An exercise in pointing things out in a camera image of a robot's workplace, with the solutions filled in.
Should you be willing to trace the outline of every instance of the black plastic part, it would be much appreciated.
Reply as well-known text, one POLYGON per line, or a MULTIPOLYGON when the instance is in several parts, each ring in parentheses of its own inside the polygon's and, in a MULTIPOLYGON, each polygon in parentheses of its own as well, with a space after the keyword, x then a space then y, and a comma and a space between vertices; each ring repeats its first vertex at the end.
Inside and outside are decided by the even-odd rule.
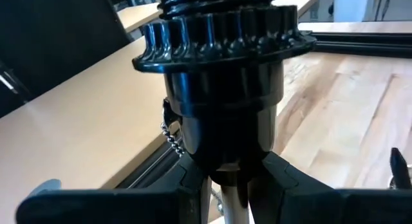
POLYGON ((161 19, 230 12, 250 6, 269 6, 273 0, 160 0, 161 19))
POLYGON ((282 99, 283 64, 250 63, 238 69, 170 73, 165 75, 165 82, 172 110, 180 116, 244 116, 282 99))
POLYGON ((159 178, 164 176, 173 168, 179 160, 179 155, 170 148, 168 142, 164 142, 152 155, 141 163, 127 178, 125 178, 117 189, 143 189, 159 178))
POLYGON ((186 155, 146 189, 46 192, 25 200, 16 220, 18 224, 206 224, 210 187, 210 179, 186 155))
POLYGON ((323 42, 316 43, 314 51, 340 53, 374 57, 412 58, 412 45, 370 44, 359 42, 323 42))
POLYGON ((412 223, 412 191, 334 190, 274 153, 248 185, 256 224, 412 223))
POLYGON ((396 147, 392 147, 389 162, 396 188, 412 189, 411 178, 409 177, 409 169, 407 168, 406 160, 396 147))
POLYGON ((163 99, 163 119, 167 127, 169 127, 173 122, 181 122, 181 117, 173 112, 170 102, 166 98, 163 99))
POLYGON ((412 58, 410 33, 302 32, 317 39, 314 51, 318 52, 412 58))
POLYGON ((318 41, 412 44, 412 33, 302 32, 310 33, 310 35, 315 37, 318 41))
POLYGON ((211 176, 227 163, 254 170, 274 143, 276 107, 244 115, 183 118, 186 150, 211 176))
POLYGON ((133 65, 152 73, 233 71, 306 53, 315 42, 297 29, 296 6, 182 17, 147 24, 144 35, 146 50, 133 65))

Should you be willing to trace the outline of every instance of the white wall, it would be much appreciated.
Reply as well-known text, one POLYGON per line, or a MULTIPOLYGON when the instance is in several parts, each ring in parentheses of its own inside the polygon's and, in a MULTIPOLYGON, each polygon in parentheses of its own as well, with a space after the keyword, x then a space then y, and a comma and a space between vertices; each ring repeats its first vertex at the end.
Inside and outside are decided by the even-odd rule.
POLYGON ((335 0, 335 22, 360 22, 364 20, 368 0, 335 0))
MULTIPOLYGON (((378 21, 380 21, 385 1, 386 0, 382 0, 382 4, 380 5, 378 21)), ((385 21, 410 21, 412 20, 412 0, 391 0, 384 20, 385 21)))

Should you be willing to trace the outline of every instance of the wooden table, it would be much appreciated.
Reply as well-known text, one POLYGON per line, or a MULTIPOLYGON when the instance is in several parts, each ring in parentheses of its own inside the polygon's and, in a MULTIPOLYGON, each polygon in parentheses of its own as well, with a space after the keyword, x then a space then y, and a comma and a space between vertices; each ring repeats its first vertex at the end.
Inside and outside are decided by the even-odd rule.
POLYGON ((314 3, 318 0, 274 0, 272 5, 284 6, 284 5, 296 5, 298 17, 302 16, 314 3))
MULTIPOLYGON (((309 7, 311 7, 318 0, 274 0, 272 5, 297 5, 298 15, 303 15, 309 7)), ((158 3, 151 3, 148 5, 138 5, 125 8, 117 14, 123 24, 126 32, 131 32, 138 27, 157 19, 162 13, 157 9, 158 3)))
POLYGON ((131 32, 138 27, 157 19, 162 13, 157 9, 158 3, 138 5, 125 8, 117 13, 126 32, 131 32))
MULTIPOLYGON (((410 33, 412 22, 299 29, 410 33)), ((398 147, 412 163, 412 60, 308 53, 284 64, 274 151, 331 187, 388 188, 390 149, 398 147)))
POLYGON ((50 179, 63 189, 114 188, 165 139, 163 75, 140 73, 139 39, 0 119, 0 222, 50 179))

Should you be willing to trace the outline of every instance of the silver bicycle chain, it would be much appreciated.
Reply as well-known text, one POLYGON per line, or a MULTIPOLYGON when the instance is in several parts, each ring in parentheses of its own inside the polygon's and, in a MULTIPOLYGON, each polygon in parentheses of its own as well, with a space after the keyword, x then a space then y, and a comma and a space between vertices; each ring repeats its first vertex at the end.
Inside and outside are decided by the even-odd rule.
MULTIPOLYGON (((176 137, 171 134, 169 130, 169 126, 166 124, 165 121, 165 112, 163 111, 163 122, 160 124, 160 128, 162 129, 162 133, 164 136, 166 136, 167 141, 170 143, 171 148, 175 151, 176 154, 179 155, 179 157, 182 157, 183 154, 186 152, 184 148, 182 148, 179 144, 179 141, 177 141, 176 137)), ((219 197, 219 194, 212 189, 211 192, 212 196, 218 201, 218 211, 220 214, 223 214, 223 203, 221 198, 219 197)))

